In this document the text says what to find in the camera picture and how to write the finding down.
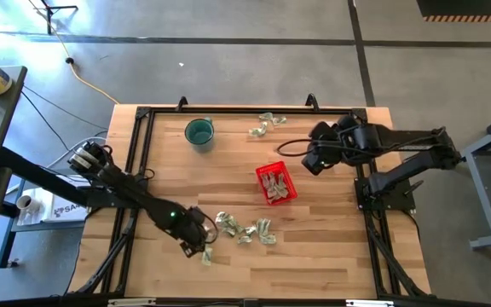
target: electrical cord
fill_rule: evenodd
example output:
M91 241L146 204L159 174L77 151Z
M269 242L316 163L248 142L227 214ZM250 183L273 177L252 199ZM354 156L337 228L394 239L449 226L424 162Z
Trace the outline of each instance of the electrical cord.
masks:
M284 156L284 157L301 157L301 156L304 156L306 154L309 154L311 152L314 151L314 149L310 149L310 150L307 150L303 153L282 153L281 152L281 149L287 145L290 145L290 144L293 144L293 143L296 143L296 142L309 142L309 143L314 143L314 144L317 144L317 147L321 147L321 148L336 148L336 149L340 149L344 152L352 152L352 153L359 153L359 154L366 154L366 155L370 155L370 156L373 156L373 157L378 157L380 155L383 155L383 154L387 154L391 151L394 151L398 148L401 148L403 146L407 146L407 145L411 145L411 144L414 144L415 142L421 142L421 141L427 141L427 140L430 140L434 137L438 137L440 136L444 131L446 130L445 127L442 127L441 128L441 131L435 135L435 136L424 136L424 137L418 137L416 139L413 139L411 141L408 141L408 142L404 142L404 143L401 143L401 144L396 144L394 146L391 146L389 148L386 148L384 151L382 151L382 153L369 153L368 151L365 151L365 150L360 150L360 149L357 149L357 148L347 148L345 146L339 146L339 145L330 145L331 143L340 143L340 142L337 142L337 141L319 141L319 140L312 140L312 139L297 139L297 140L291 140L291 141L287 141L287 142L284 142L283 144L279 145L277 148L276 148L276 153L281 155L281 156Z
M31 91L31 92L32 92L32 93L33 93L35 96L37 96L37 97L39 97L39 98L43 99L44 101L48 102L49 104L53 105L54 107L56 107L56 108L60 109L62 112L67 113L67 114L68 114L68 115L70 115L70 116L73 116L75 119L78 119L78 120L80 120L80 121L82 121L82 122L85 122L86 124L93 125L94 127L98 127L98 128L103 129L103 130L107 130L107 128L106 128L106 127L102 127L102 126L100 126L100 125L96 125L96 124L94 124L94 123L90 123L88 120L86 120L86 119L81 119L79 116L77 116L77 115L75 115L75 114L73 114L73 113L70 113L70 112L69 112L69 111L67 111L66 109L64 109L64 108L62 108L62 107L60 107L60 106L58 106L57 104L53 103L52 101L48 100L47 98L45 98L45 97L43 97L43 96L39 95L39 94L38 94L38 93L37 93L35 90L32 90L32 89L30 89L29 87L27 87L27 86L25 86L25 85L24 85L24 87L25 87L27 90Z
M109 132L108 130L100 131L100 132L94 134L94 136L101 136L102 134L108 133L108 132Z
M219 236L219 229L217 228L217 225L215 224L215 222L213 221L213 219L211 219L211 217L209 217L207 214L205 214L203 212L202 212L202 215L205 218L207 218L211 222L211 224L213 224L213 229L215 230L215 236L213 237L213 239L211 239L210 241L206 241L205 242L205 244L211 244L211 243L215 242L215 240L217 240L217 237Z
M78 254L81 252L81 240L79 239L77 243L77 256L75 257L75 265L73 266L73 272L71 277L69 277L69 282L67 283L66 291L64 292L64 295L69 291L69 287L72 285L72 280L73 276L75 275L75 270L77 269L77 261L78 261Z
M284 156L284 157L301 157L301 156L304 156L306 154L309 154L311 152L314 151L314 149L310 149L308 151L305 151L303 153L282 153L281 152L281 149L287 145L290 145L290 144L293 144L293 143L296 143L296 142L309 142L309 143L313 143L314 145L317 145L317 147L321 147L321 148L337 148L337 149L340 149L342 151L345 151L345 152L353 152L353 153L359 153L359 154L367 154L367 155L370 155L370 156L376 156L377 154L375 153L369 153L368 151L365 151L365 150L360 150L360 149L357 149L357 148L347 148L345 146L339 146L339 145L330 145L331 143L338 143L336 141L319 141L319 140L312 140L312 139L297 139L297 140L291 140L291 141L287 141L287 142L284 142L283 144L279 145L277 148L276 148L276 153L281 155L281 156Z
M416 222L416 218L414 218L413 215L410 214L409 211L402 210L402 212L405 213L405 215L413 221L414 226L416 226L416 232L418 233L418 240L421 242L422 238L419 236L419 226L418 226L418 222Z
M308 151L305 151L303 153L282 153L281 152L281 149L287 145L290 145L290 144L293 144L293 143L296 143L296 142L312 142L313 140L312 139L297 139L297 140L291 140L291 141L287 141L281 145L279 145L277 148L276 148L276 153L279 154L280 156L284 156L284 157L301 157L301 156L304 156L306 154L309 154L311 152L314 151L314 149L310 149Z
M378 213L377 214L374 214L374 212L377 212L377 211L373 211L373 217L376 218L377 220L381 220L382 217L379 216L379 215L377 215Z
M39 113L39 116L41 116L41 119L43 119L44 123L47 124L47 126L52 130L52 132L54 132L56 134L56 136L58 136L58 139L60 139L60 142L62 145L64 145L64 148L69 150L69 148L67 147L64 140L61 138L61 136L58 134L58 132L56 132L56 130L54 128L52 128L52 126L49 124L49 121L47 121L47 119L43 116L41 111L39 111L39 109L35 106L35 104L32 102L30 97L28 97L24 92L22 92L22 95L30 102L30 104L32 104L32 107L35 109L35 111L37 111Z
M83 84L89 86L92 90L95 90L97 92L99 92L100 94L104 95L105 97L107 97L107 99L113 101L115 104L120 104L120 102L118 102L118 100L116 100L115 98L111 97L108 93L106 93L105 91L95 87L94 85L90 84L89 82L85 81L84 79L82 79L81 77L78 76L77 72L75 71L75 67L73 66L73 58L71 57L71 55L69 54L69 50L67 50L67 47L66 45L64 44L64 41L61 39L60 37L60 34L58 34L58 32L56 31L56 29L52 26L52 24L47 20L47 18L44 16L44 14L41 12L41 10L39 10L35 4L33 4L32 0L27 0L35 10L37 10L38 14L41 15L41 17L43 17L43 19L47 22L47 25L50 26L50 28L52 29L52 31L54 32L54 34L56 35L56 37L58 38L58 40L60 41L61 43L61 46L64 48L64 51L66 51L66 55L67 55L67 58L66 58L66 63L69 64L69 67L72 69L72 72L73 72L73 75L75 76L75 78L79 81L81 81Z

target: crumpled paper money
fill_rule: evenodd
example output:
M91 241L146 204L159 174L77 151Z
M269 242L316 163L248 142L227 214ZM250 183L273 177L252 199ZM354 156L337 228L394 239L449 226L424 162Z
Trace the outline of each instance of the crumpled paper money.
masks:
M238 239L238 244L251 243L252 240L249 235L244 235Z
M217 213L217 216L215 218L215 223L217 226L221 228L221 231L230 235L231 237L235 237L236 235L239 235L241 233L244 233L239 239L238 239L238 244L245 244L245 243L251 243L253 241L252 236L254 233L258 232L259 233L259 240L263 244L275 244L276 243L276 236L275 235L269 235L269 225L270 225L270 220L267 218L259 218L254 224L250 227L242 227L238 224L238 221L236 218L231 216L230 214L221 211ZM205 258L209 258L211 260L211 248L208 251L208 247L206 248L206 251L204 251L204 254L202 255L202 263L205 262Z
M272 122L272 125L276 126L279 124L284 124L287 122L287 118L285 116L282 117L275 117L272 113L263 113L259 115L259 119L261 120L269 120Z
M238 224L236 218L223 211L217 213L215 224L221 228L223 233L233 238L235 235L241 234L244 231L244 228Z
M267 218L259 218L255 225L259 233L259 239L263 244L276 244L276 236L269 235L270 220Z
M213 249L211 247L206 246L204 252L202 253L202 264L211 266L211 254L213 253Z
M250 136L264 136L266 134L266 129L269 126L268 122L263 122L261 128L249 129Z
M270 172L267 174L262 174L261 178L263 180L263 187L266 190L267 197L269 198L269 203L271 204L274 200L279 200L287 197L289 191L285 181L283 180L284 175L280 173L278 180L276 181L275 174Z

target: yellow cable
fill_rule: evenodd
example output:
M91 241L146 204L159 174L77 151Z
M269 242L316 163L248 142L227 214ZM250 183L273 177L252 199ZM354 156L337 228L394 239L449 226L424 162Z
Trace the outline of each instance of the yellow cable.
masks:
M32 0L27 0L29 1L29 3L33 6L33 8L35 10L37 10L37 12L41 15L41 17L43 17L43 19L47 22L47 25L50 26L50 28L52 29L52 32L55 33L56 37L58 38L58 40L60 41L61 43L61 46L64 47L64 50L66 51L66 55L68 58L71 58L71 56L69 55L69 51L67 50L67 47L66 45L64 44L64 41L61 40L60 38L60 35L58 34L58 32L56 31L56 29L50 24L50 22L47 20L47 18L44 16L44 14L35 6L35 4L33 4ZM120 104L120 102L118 102L115 98L111 97L108 93L106 93L105 91L101 90L101 89L98 89L97 87L95 87L94 85L90 84L89 82L85 81L84 79L82 79L81 77L79 77L77 75L77 72L75 72L75 67L73 66L73 63L68 63L69 64L69 67L72 69L72 72L73 72L73 75L75 76L75 78L77 78L77 80L81 81L82 83L88 85L92 90L96 90L98 91L99 93L103 94L105 97L107 97L109 100L113 101L115 104Z

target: cable on floor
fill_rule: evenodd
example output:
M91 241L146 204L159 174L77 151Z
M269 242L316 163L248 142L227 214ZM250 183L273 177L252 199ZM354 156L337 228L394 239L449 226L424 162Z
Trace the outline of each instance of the cable on floor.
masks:
M41 116L41 119L44 120L44 123L47 124L47 126L52 130L52 132L54 132L56 134L56 136L58 136L58 139L60 139L60 142L62 145L64 145L64 148L69 150L69 148L67 147L64 140L61 138L61 136L58 134L58 132L56 132L56 130L54 128L52 128L52 126L49 124L49 121L43 116L41 111L39 111L39 109L35 106L35 104L32 102L30 97L28 97L26 94L24 94L24 92L22 92L22 95L30 102L30 104L32 104L32 107L35 109L35 111L37 111L39 113L39 116Z
M94 124L94 123L89 122L89 121L88 121L88 120L86 120L86 119L81 119L79 116L77 116L77 115L75 115L75 114L73 114L73 113L70 113L70 112L69 112L69 111L67 111L66 109L63 109L62 107L58 106L57 104L53 103L52 101L48 100L47 98L45 98L45 97L43 97L43 96L39 95L39 94L38 94L38 93L37 93L35 90L32 90L32 89L30 89L29 87L27 87L27 86L25 86L25 85L24 85L24 87L25 87L27 90L31 91L31 92L32 92L32 93L33 93L35 96L37 96L37 97L39 97L39 98L43 99L44 101L46 101L46 102L50 103L50 104L51 104L51 105L53 105L54 107L56 107L56 108L60 109L62 112L67 113L67 114L69 114L69 115L73 116L75 119L78 119L78 120L80 120L80 121L83 121L83 122L85 122L86 124L93 125L94 127L98 127L98 128L100 128L100 129L107 130L107 128L106 128L106 127L102 127L102 126L100 126L100 125L96 125L96 124Z
M414 218L413 215L410 214L409 211L402 210L402 212L405 213L405 215L413 221L414 226L416 226L416 232L418 233L418 240L421 242L422 238L419 236L419 226L418 226L418 222L416 222L416 218Z
M58 34L58 32L56 31L56 29L52 26L52 24L50 24L50 22L47 20L47 18L44 16L44 14L41 12L40 9L38 9L38 7L35 6L35 4L33 4L32 0L27 0L35 10L37 10L38 14L41 15L41 17L43 17L43 19L47 22L47 25L50 26L50 28L52 29L52 31L54 32L54 34L56 35L56 37L58 38L58 40L60 41L61 43L61 46L64 48L64 50L66 51L66 55L67 55L67 58L66 58L66 63L69 64L69 67L72 69L72 72L73 72L73 75L75 76L75 78L79 81L81 81L83 84L89 86L92 90L95 90L97 92L99 92L100 94L104 95L105 97L107 97L107 99L113 101L115 104L120 104L120 102L118 102L118 100L116 100L115 98L111 97L108 93L106 93L105 91L95 87L94 85L90 84L89 82L85 81L84 79L82 79L81 77L78 76L77 72L75 71L75 67L73 66L73 63L74 63L74 60L73 58L71 57L71 55L69 54L69 51L67 50L67 47L66 45L64 44L64 41L61 39L60 35Z
M108 132L109 132L108 130L100 131L100 132L94 134L94 136L101 136L102 134L108 133Z

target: black cable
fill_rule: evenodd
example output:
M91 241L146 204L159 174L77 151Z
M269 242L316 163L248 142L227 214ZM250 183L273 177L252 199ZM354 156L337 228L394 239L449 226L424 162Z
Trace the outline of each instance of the black cable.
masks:
M54 128L52 128L52 126L49 124L49 122L47 121L47 119L41 114L41 111L39 111L39 109L37 107L35 107L35 104L33 104L32 100L26 94L24 94L24 92L22 92L22 95L24 95L24 97L32 104L32 107L35 109L35 111L37 111L39 113L39 116L41 116L41 119L43 119L44 123L47 124L47 126L52 130L52 132L54 132L56 134L56 136L58 136L58 138L60 139L61 144L64 145L64 148L66 148L66 150L69 150L69 148L67 147L67 145L64 142L64 140L62 140L62 138L58 134L58 132L56 132L56 130Z
M109 145L103 145L102 148L108 148L109 149L109 154L113 153L113 148Z
M410 214L409 211L402 210L402 212L405 213L405 215L407 215L407 217L410 217L410 219L413 221L414 225L416 226L416 232L418 233L418 240L421 242L422 238L420 238L420 236L419 236L419 226L418 226L418 222L416 222L416 218L414 218L413 215Z
M382 217L381 216L377 216L376 214L374 214L374 212L377 212L377 211L373 211L372 214L373 214L373 217L376 218L377 220L381 220Z
M80 252L81 252L81 239L79 239L77 243L77 257L75 258L75 265L73 265L72 276L69 278L69 282L67 283L67 287L66 287L66 291L64 292L64 295L66 295L66 293L69 291L69 287L72 285L73 276L75 275L75 270L77 269L78 254Z
M381 156L383 154L387 154L389 152L392 152L398 148L401 148L403 146L407 146L407 145L411 145L411 144L414 144L415 142L421 142L421 141L427 141L427 140L430 140L434 137L438 137L440 136L444 131L446 130L446 128L442 127L441 128L441 131L436 134L435 136L423 136L423 137L418 137L416 139L413 139L411 141L408 141L408 142L404 142L404 143L401 143L401 144L396 144L394 146L391 146L389 148L386 148L384 151L382 151L381 153L369 153L368 151L365 151L365 150L360 150L360 149L357 149L357 148L348 148L348 147L345 147L345 146L339 146L339 145L325 145L326 143L340 143L340 142L337 142L337 141L319 141L319 140L312 140L312 139L297 139L297 140L291 140L291 141L287 141L287 142L284 142L283 144L279 145L277 148L276 148L276 153L281 155L281 156L284 156L284 157L300 157L300 156L304 156L306 154L309 154L311 152L314 151L314 149L310 149L308 151L305 151L303 153L282 153L281 152L281 149L289 144L293 144L293 143L296 143L296 142L310 142L310 143L314 143L314 144L318 144L317 147L321 147L321 148L336 148L336 149L340 149L342 151L345 151L345 152L353 152L353 153L359 153L359 154L366 154L366 155L369 155L369 156L373 156L373 157L378 157L378 156Z
M404 142L404 143L401 143L401 144L397 144L397 145L394 145L394 146L391 146L387 149L385 149L382 153L380 153L379 155L382 155L382 154L387 154L389 152L392 152L398 148L401 148L401 147L404 147L404 146L407 146L407 145L411 145L411 144L414 144L415 142L421 142L421 141L427 141L427 140L430 140L434 137L439 137L441 136L441 134L446 130L445 127L442 127L441 128L441 131L439 131L438 134L436 134L435 136L423 136L423 137L418 137L418 138L415 138L411 141L408 141L408 142Z
M213 240L205 242L205 244L211 244L211 243L215 242L215 240L217 240L217 237L219 236L219 229L217 228L217 225L215 224L215 222L213 222L213 219L211 219L211 217L208 217L208 215L203 213L203 212L202 212L202 215L204 215L205 218L210 220L210 222L213 224L213 228L215 230L215 237L213 237Z
M108 132L109 132L108 130L100 131L100 132L94 134L94 136L101 136L102 134L108 133Z
M279 145L277 148L276 148L276 153L281 155L281 156L284 156L284 157L300 157L300 156L304 156L306 154L309 154L311 152L314 151L314 149L310 149L308 151L305 151L303 153L282 153L281 152L281 149L289 144L293 144L293 143L296 143L296 142L309 142L309 143L313 143L314 145L316 145L317 147L321 147L321 148L337 148L337 149L340 149L342 151L348 151L348 152L354 152L354 153L359 153L359 154L367 154L367 155L372 155L372 156L375 156L376 154L374 153L369 153L365 150L360 150L360 149L357 149L357 148L347 148L345 146L339 146L339 145L326 145L326 143L339 143L339 142L336 142L336 141L318 141L318 140L312 140L312 139L297 139L297 140L291 140L291 141L287 141L281 145Z
M296 142L312 142L313 140L312 139L298 139L298 140L291 140L291 141L287 141L281 145L279 145L277 148L276 148L276 153L279 154L280 156L284 156L284 157L300 157L300 156L304 156L306 154L309 154L311 152L314 151L314 149L310 149L308 151L305 151L303 153L282 153L281 152L281 149L289 144L293 144L293 143L296 143Z
M145 169L145 171L150 171L152 173L150 177L145 177L145 180L151 180L154 178L154 171L152 169Z
M90 123L88 120L86 120L86 119L81 119L79 116L77 116L77 115L75 115L75 114L73 114L73 113L70 113L69 111L67 111L67 110L63 109L62 107L58 106L57 104L53 103L52 101L48 100L47 98L45 98L45 97L43 97L43 96L39 95L39 94L38 94L38 93L37 93L35 90L32 90L32 89L30 89L29 87L27 87L27 86L25 86L25 85L24 85L24 87L25 87L26 89L28 89L29 91L31 91L31 92L32 92L32 93L33 93L35 96L37 96L37 97L39 97L39 98L43 99L44 101L46 101L46 102L50 103L50 104L51 104L51 105L53 105L54 107L56 107L56 108L60 109L62 112L67 113L67 114L69 114L69 115L73 116L75 119L78 119L78 120L80 120L80 121L83 121L83 122L85 122L86 124L93 125L94 127L98 127L98 128L103 129L103 130L107 130L107 128L106 128L106 127L102 127L102 126L100 126L100 125L96 125L96 124L94 124L94 123Z

